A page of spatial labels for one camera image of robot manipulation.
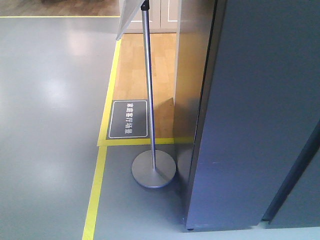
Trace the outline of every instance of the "circular metal base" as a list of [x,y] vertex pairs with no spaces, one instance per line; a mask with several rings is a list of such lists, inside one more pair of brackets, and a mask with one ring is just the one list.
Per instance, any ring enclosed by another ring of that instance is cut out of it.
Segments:
[[166,152],[155,150],[156,169],[152,168],[151,150],[139,154],[132,163],[132,175],[138,184],[157,189],[169,184],[176,173],[176,163]]

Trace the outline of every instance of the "gray cabinet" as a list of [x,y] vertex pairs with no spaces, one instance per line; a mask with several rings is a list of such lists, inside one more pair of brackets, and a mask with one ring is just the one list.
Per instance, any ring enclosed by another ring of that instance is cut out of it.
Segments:
[[211,3],[181,5],[174,136],[185,225],[245,229],[262,220],[320,119],[320,4]]

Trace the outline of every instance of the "silver pole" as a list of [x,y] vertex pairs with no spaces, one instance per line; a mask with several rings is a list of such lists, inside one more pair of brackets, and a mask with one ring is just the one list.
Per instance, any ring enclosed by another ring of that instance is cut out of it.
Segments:
[[140,153],[133,161],[131,171],[134,179],[141,185],[150,189],[161,188],[171,182],[176,173],[175,160],[166,152],[156,150],[154,98],[152,92],[151,48],[149,29],[149,1],[141,5],[142,26],[144,38],[145,69],[148,88],[149,132],[151,150]]
[[152,71],[151,71],[151,45],[149,29],[149,11],[142,10],[142,28],[144,40],[144,60],[146,71],[146,84],[148,90],[148,115],[149,115],[149,132],[151,139],[152,169],[156,170],[156,142],[155,142],[155,116],[154,116],[154,97],[152,90]]

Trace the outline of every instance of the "gray panel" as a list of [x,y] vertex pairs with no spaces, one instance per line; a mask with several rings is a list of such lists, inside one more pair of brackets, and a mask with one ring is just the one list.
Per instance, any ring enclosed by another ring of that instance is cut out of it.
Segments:
[[118,22],[0,19],[0,239],[81,239]]
[[120,40],[145,0],[125,0],[116,40]]
[[[149,149],[149,145],[107,148],[95,240],[160,240],[172,236],[172,230],[183,230],[177,180],[150,189],[139,185],[131,173],[134,159]],[[174,145],[157,145],[156,149],[174,154]]]
[[173,134],[185,205],[214,6],[215,1],[181,2]]
[[320,119],[320,5],[299,3],[227,1],[188,228],[258,224]]
[[320,225],[320,150],[270,223],[271,228]]

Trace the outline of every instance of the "floor marking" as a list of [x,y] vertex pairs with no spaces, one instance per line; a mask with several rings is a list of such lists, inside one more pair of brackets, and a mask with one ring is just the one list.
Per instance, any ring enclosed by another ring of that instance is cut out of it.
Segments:
[[105,98],[105,104],[104,104],[104,110],[103,110],[103,115],[101,120],[101,127],[100,127],[98,141],[105,140],[107,137],[111,105],[112,105],[112,100],[114,96],[115,84],[116,84],[117,67],[118,67],[119,56],[120,56],[120,46],[121,46],[121,40],[117,41],[115,45],[111,74],[109,79],[109,86],[106,92],[106,98]]
[[100,146],[98,151],[98,157],[96,160],[96,166],[90,193],[89,205],[85,218],[82,240],[94,239],[101,186],[104,178],[106,157],[107,146]]
[[[106,139],[108,134],[110,113],[114,95],[114,89],[117,77],[117,67],[119,63],[121,40],[115,45],[111,73],[109,78],[109,85],[106,92],[104,110],[102,114],[101,127],[97,145],[99,147],[98,157],[96,161],[93,183],[89,198],[89,205],[86,213],[85,224],[83,229],[82,240],[94,240],[96,221],[99,209],[99,200],[104,178],[105,165],[107,161],[108,146],[128,146],[128,145],[149,145],[151,144],[150,138],[139,139]],[[156,144],[174,144],[172,137],[156,138]]]
[[120,16],[0,16],[0,19],[120,18]]
[[[121,40],[117,41],[115,45],[111,73],[109,78],[109,85],[106,92],[104,110],[103,110],[98,139],[106,139],[107,137],[110,110],[111,110],[112,98],[114,95],[114,89],[115,89],[115,83],[116,83],[117,66],[118,66],[119,55],[120,55],[120,46],[121,46]],[[89,198],[89,205],[88,205],[86,218],[85,218],[82,240],[93,240],[95,236],[95,228],[96,228],[97,214],[98,214],[98,208],[99,208],[99,199],[100,199],[100,193],[101,193],[102,181],[104,178],[104,171],[105,171],[105,164],[106,164],[106,157],[107,157],[107,147],[108,146],[106,145],[99,146],[98,157],[95,165],[93,183],[92,183],[92,188],[91,188],[91,193]]]
[[[155,144],[174,144],[174,138],[156,138]],[[98,140],[98,146],[130,146],[130,145],[150,145],[150,138],[138,138],[138,139],[107,139]]]

